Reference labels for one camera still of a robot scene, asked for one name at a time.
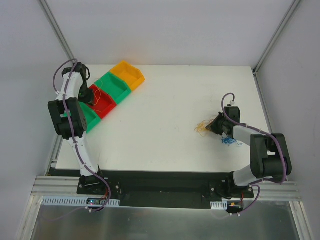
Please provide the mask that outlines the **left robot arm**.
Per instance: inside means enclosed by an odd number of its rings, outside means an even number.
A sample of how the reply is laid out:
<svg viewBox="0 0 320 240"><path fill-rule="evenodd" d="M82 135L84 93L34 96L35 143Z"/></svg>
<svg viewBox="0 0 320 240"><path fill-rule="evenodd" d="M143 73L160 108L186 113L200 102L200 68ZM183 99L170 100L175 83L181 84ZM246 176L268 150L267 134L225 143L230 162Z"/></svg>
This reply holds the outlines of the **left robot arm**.
<svg viewBox="0 0 320 240"><path fill-rule="evenodd" d="M87 84L90 70L77 59L67 62L72 62L72 66L63 69L61 90L56 91L56 99L47 106L55 132L68 142L75 154L80 167L79 185L99 195L105 191L106 183L90 152L86 139L88 123L80 105L94 103L94 92Z"/></svg>

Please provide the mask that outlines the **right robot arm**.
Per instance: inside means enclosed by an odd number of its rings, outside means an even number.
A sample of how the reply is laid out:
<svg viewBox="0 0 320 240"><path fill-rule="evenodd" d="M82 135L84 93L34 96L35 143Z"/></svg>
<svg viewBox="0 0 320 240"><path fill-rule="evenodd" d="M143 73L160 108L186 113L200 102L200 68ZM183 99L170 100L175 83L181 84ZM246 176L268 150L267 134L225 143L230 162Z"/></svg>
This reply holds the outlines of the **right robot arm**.
<svg viewBox="0 0 320 240"><path fill-rule="evenodd" d="M292 172L291 159L282 133L268 133L240 123L241 111L228 104L205 128L216 134L249 146L249 165L231 173L232 181L225 184L225 192L237 197L244 186L268 181L282 184Z"/></svg>

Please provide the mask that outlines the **red plastic bin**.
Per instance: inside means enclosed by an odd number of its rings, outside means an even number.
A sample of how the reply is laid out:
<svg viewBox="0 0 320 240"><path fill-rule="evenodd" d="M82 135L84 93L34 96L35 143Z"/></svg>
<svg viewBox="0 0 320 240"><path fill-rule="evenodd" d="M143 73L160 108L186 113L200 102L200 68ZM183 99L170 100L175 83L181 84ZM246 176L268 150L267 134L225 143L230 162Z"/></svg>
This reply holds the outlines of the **red plastic bin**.
<svg viewBox="0 0 320 240"><path fill-rule="evenodd" d="M99 116L100 119L105 118L116 106L113 98L96 85L89 87L93 89L94 105L89 107Z"/></svg>

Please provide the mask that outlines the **green plastic bin lower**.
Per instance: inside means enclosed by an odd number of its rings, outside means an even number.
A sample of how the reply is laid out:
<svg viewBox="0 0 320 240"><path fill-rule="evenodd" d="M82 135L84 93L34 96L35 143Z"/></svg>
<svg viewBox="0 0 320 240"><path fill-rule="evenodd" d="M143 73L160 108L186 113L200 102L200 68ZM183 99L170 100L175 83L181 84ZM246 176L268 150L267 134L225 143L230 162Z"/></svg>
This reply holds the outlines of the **green plastic bin lower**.
<svg viewBox="0 0 320 240"><path fill-rule="evenodd" d="M87 125L87 129L86 129L86 133L89 133L100 121L100 117L94 112L94 110L92 110L89 106L87 106L86 104L82 103L82 102L78 102L82 113L86 119L86 125ZM72 121L72 125L74 130L76 130L77 126L76 126L76 122L72 119L72 113L70 112L69 109L69 115ZM68 116L67 113L64 112L63 114L60 114L60 117L62 118L67 118L67 123L69 124L69 120L68 120Z"/></svg>

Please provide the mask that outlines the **green plastic bin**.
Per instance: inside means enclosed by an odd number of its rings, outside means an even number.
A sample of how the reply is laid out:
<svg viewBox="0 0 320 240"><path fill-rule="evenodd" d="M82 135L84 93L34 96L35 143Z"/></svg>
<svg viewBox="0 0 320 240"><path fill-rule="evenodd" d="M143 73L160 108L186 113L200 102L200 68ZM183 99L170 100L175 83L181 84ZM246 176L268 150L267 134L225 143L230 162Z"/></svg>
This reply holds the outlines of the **green plastic bin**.
<svg viewBox="0 0 320 240"><path fill-rule="evenodd" d="M92 110L89 106L87 106L86 104L82 103L82 102L78 102L82 113L86 119L86 125L87 125L87 129L86 129L86 133L89 133L100 121L100 117L94 112L94 110ZM69 109L69 115L72 121L72 125L74 130L76 130L77 126L76 126L76 122L72 119L72 113L70 112ZM68 116L67 113L64 112L63 114L60 114L60 117L62 118L67 118L67 123L69 124L69 120L68 120Z"/></svg>
<svg viewBox="0 0 320 240"><path fill-rule="evenodd" d="M131 93L131 89L127 83L111 72L107 72L96 80L94 84L110 95L117 105Z"/></svg>

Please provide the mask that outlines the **green plastic bin upper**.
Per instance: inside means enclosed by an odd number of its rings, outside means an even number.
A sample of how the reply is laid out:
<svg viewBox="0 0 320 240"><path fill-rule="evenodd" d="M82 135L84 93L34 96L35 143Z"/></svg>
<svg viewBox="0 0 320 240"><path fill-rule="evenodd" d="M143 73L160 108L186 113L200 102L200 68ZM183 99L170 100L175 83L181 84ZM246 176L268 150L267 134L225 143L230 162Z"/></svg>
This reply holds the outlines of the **green plastic bin upper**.
<svg viewBox="0 0 320 240"><path fill-rule="evenodd" d="M111 72L107 72L96 80L94 84L110 95L117 105L131 93L131 89L127 83Z"/></svg>

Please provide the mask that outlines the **orange plastic bin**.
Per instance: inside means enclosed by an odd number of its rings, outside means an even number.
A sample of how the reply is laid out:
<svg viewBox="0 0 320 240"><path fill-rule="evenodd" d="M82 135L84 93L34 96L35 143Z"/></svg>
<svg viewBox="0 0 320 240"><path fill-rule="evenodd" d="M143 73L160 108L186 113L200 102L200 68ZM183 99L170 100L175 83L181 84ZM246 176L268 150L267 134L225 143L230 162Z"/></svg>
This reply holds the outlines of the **orange plastic bin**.
<svg viewBox="0 0 320 240"><path fill-rule="evenodd" d="M145 81L142 72L124 60L115 65L110 72L123 80L131 91L137 89Z"/></svg>

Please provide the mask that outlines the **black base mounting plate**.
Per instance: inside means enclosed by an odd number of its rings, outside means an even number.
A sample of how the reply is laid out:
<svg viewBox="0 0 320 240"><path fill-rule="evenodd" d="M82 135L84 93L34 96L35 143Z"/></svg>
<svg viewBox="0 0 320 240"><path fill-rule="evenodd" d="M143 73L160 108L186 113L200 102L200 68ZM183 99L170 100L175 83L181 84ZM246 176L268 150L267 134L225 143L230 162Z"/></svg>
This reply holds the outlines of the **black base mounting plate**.
<svg viewBox="0 0 320 240"><path fill-rule="evenodd" d="M122 207L209 209L222 199L253 199L248 186L236 186L230 173L114 171L100 172L105 181L79 178L77 194L106 195Z"/></svg>

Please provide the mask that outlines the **right aluminium frame post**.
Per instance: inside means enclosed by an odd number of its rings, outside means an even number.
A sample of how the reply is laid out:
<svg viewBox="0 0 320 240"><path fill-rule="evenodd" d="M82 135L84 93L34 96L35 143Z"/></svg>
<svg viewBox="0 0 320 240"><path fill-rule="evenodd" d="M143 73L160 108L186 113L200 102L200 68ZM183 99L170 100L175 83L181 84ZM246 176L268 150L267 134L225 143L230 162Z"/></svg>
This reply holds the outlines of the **right aluminium frame post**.
<svg viewBox="0 0 320 240"><path fill-rule="evenodd" d="M293 0L290 4L289 8L285 12L283 18L281 19L278 27L276 28L275 32L273 33L270 41L268 42L266 48L264 49L262 55L260 56L257 64L252 69L252 73L256 76L259 70L262 68L264 62L266 61L267 57L272 52L273 48L276 46L277 41L280 39L281 35L283 34L286 27L289 25L289 22L294 17L295 13L299 9L300 5L303 3L303 0Z"/></svg>

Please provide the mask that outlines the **aluminium frame post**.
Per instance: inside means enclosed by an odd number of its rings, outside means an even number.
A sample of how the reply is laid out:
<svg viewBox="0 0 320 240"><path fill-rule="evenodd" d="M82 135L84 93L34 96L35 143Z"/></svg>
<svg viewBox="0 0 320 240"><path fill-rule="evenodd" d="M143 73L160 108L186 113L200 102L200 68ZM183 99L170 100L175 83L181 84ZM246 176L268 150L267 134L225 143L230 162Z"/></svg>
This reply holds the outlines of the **aluminium frame post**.
<svg viewBox="0 0 320 240"><path fill-rule="evenodd" d="M68 60L70 60L71 62L74 62L73 64L78 64L78 62L76 60L74 60L75 56L58 24L58 21L56 20L56 17L54 16L48 2L46 0L38 0L37 1L45 15L45 17L47 18L56 38L58 39L64 53L66 54Z"/></svg>
<svg viewBox="0 0 320 240"><path fill-rule="evenodd" d="M281 35L283 34L286 27L289 25L289 22L294 17L295 13L299 9L300 5L303 3L303 0L293 0L290 4L289 8L285 12L283 18L281 19L278 27L276 28L275 32L273 33L270 41L268 42L266 48L264 49L262 55L260 56L257 64L252 69L252 73L256 76L259 70L262 68L264 62L266 61L267 57L272 52L273 48L276 46L277 41L280 39Z"/></svg>

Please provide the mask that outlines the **left aluminium frame post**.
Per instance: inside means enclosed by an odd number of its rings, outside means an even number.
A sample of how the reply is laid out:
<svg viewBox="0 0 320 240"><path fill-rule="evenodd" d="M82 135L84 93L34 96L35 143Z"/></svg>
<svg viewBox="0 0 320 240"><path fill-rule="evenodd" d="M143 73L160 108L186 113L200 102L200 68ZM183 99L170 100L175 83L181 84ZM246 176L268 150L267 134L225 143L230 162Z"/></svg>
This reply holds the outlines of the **left aluminium frame post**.
<svg viewBox="0 0 320 240"><path fill-rule="evenodd" d="M58 39L64 53L66 54L68 60L70 60L71 62L74 62L73 64L78 64L78 62L76 60L74 60L75 56L58 24L58 21L56 20L56 17L54 16L48 2L46 0L38 0L37 1L45 15L45 17L47 18L56 38Z"/></svg>

